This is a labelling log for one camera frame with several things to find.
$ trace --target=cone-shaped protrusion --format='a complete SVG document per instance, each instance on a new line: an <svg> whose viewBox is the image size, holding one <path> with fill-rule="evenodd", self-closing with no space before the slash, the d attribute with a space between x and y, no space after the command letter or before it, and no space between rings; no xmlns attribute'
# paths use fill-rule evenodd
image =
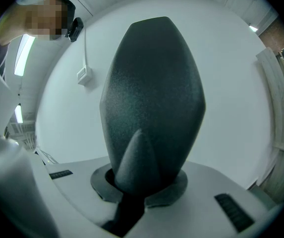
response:
<svg viewBox="0 0 284 238"><path fill-rule="evenodd" d="M162 188L156 156L148 136L137 130L115 175L117 187L132 196L145 197Z"/></svg>

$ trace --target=ceiling light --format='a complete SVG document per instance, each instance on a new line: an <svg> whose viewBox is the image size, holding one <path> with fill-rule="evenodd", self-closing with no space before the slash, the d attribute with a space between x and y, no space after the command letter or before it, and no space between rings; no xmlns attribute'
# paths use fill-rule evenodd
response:
<svg viewBox="0 0 284 238"><path fill-rule="evenodd" d="M23 43L21 42L20 45L24 45L24 46L23 46L22 52L20 53L19 57L16 57L17 63L16 63L15 70L14 70L15 75L17 76L24 75L26 61L27 61L28 54L29 54L29 51L31 50L34 40L35 40L35 37L28 36L28 39L26 41L24 41Z"/></svg>
<svg viewBox="0 0 284 238"><path fill-rule="evenodd" d="M15 108L15 116L17 123L23 123L21 104L18 104L18 106Z"/></svg>
<svg viewBox="0 0 284 238"><path fill-rule="evenodd" d="M256 32L258 30L257 28L255 28L253 26L249 26L249 27L252 29L253 32Z"/></svg>

